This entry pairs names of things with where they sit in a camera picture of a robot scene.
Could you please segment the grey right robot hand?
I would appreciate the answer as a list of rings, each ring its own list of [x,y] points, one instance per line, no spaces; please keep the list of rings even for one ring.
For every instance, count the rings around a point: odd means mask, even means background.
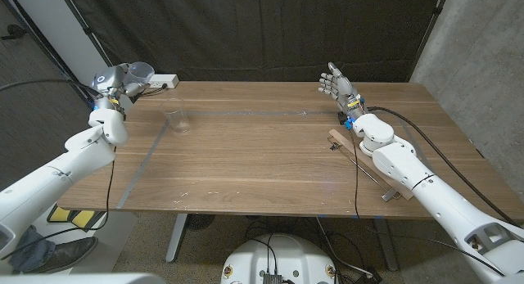
[[[333,62],[329,62],[327,66],[330,73],[320,75],[318,90],[330,96],[350,120],[357,120],[364,114],[363,98]]]

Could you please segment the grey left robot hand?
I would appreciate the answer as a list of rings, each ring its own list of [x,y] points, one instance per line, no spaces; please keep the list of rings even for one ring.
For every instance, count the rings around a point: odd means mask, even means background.
[[[149,85],[155,71],[145,62],[122,63],[96,74],[91,89],[98,93],[93,109],[124,113]]]

